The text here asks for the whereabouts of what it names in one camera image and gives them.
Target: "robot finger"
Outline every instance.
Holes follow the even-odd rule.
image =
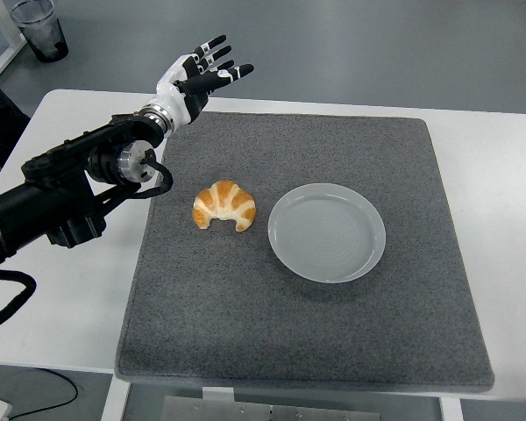
[[[249,75],[253,71],[251,64],[243,64],[230,69],[221,69],[216,72],[208,72],[187,79],[185,82],[177,82],[175,86],[186,96],[202,93],[211,93],[215,89],[222,88],[230,83]]]
[[[231,51],[231,46],[225,46],[224,48],[216,51],[215,53],[207,55],[206,57],[202,58],[197,64],[197,67],[199,68],[199,72],[203,74],[207,70],[207,68],[209,68],[215,63],[215,61],[225,56],[230,51]]]
[[[195,50],[193,50],[193,54],[196,55],[197,57],[195,61],[198,63],[201,60],[201,58],[206,53],[208,53],[212,48],[214,48],[215,46],[219,46],[225,41],[226,41],[226,36],[220,35],[219,37],[211,39],[210,41],[205,42],[204,44],[198,46]]]
[[[219,64],[215,68],[210,68],[209,72],[217,72],[218,70],[227,70],[228,68],[232,68],[234,66],[234,60],[228,60],[225,63]]]

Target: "plate rim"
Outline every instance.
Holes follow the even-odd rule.
[[[275,246],[277,244],[277,242],[274,240],[274,235],[272,235],[275,230],[273,229],[272,225],[276,225],[276,217],[273,218],[273,216],[278,212],[278,210],[281,208],[281,205],[282,203],[284,203],[286,200],[288,200],[291,196],[294,196],[295,197],[295,200],[296,200],[296,195],[295,192],[297,190],[304,190],[304,189],[311,189],[312,187],[317,187],[319,186],[319,188],[332,188],[332,189],[341,189],[341,190],[344,190],[348,195],[352,195],[352,196],[356,196],[359,198],[359,200],[363,200],[364,203],[366,203],[366,206],[369,207],[369,209],[373,212],[374,216],[378,218],[378,221],[380,222],[380,252],[377,253],[378,255],[372,259],[373,263],[369,263],[367,262],[365,264],[365,266],[363,268],[366,268],[366,270],[362,271],[362,273],[360,273],[362,269],[359,269],[357,272],[355,272],[355,274],[357,274],[356,276],[352,277],[351,279],[339,279],[339,280],[319,280],[319,279],[316,279],[316,277],[308,277],[307,275],[303,275],[303,274],[300,274],[299,272],[293,270],[287,263],[285,263],[285,261],[283,261],[283,259],[280,257],[280,255],[277,253],[277,250],[275,249]],[[271,248],[273,249],[273,253],[274,255],[281,261],[281,263],[286,267],[288,268],[288,270],[290,270],[291,272],[293,272],[294,274],[297,274],[299,276],[301,276],[302,278],[304,279],[307,279],[309,281],[313,281],[313,282],[319,282],[319,283],[329,283],[329,284],[334,284],[334,283],[345,283],[345,282],[351,282],[351,281],[355,281],[357,279],[359,279],[360,277],[366,275],[368,272],[370,272],[377,264],[378,262],[380,261],[382,255],[384,254],[384,251],[386,249],[386,226],[384,225],[384,220],[382,219],[380,213],[378,212],[378,210],[376,209],[376,207],[364,196],[362,196],[359,192],[353,190],[353,189],[349,189],[348,187],[346,186],[343,186],[343,185],[340,185],[340,184],[335,184],[335,183],[331,183],[331,182],[312,182],[312,183],[309,183],[309,184],[303,184],[302,186],[298,186],[294,189],[291,189],[290,191],[288,191],[287,193],[285,193],[273,206],[273,208],[271,209],[271,213],[269,214],[269,218],[268,218],[268,221],[267,221],[267,237],[269,239],[269,243],[271,244]]]

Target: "black robot arm segment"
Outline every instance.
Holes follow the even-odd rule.
[[[108,125],[27,161],[25,182],[0,196],[0,263],[43,234],[66,247],[101,236],[103,217],[139,190],[140,182],[132,177],[152,178],[146,167],[155,161],[153,148],[162,140],[162,130],[151,119],[114,116]],[[138,142],[149,147],[134,155],[125,152]],[[95,196],[86,171],[116,186]]]

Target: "white plate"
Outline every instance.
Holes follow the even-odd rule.
[[[378,211],[356,191],[307,184],[273,207],[269,241],[294,273],[316,282],[348,282],[369,272],[386,246]]]

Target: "glass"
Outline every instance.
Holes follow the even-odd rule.
[[[51,0],[27,0],[16,4],[10,16],[40,61],[58,61],[68,45]]]

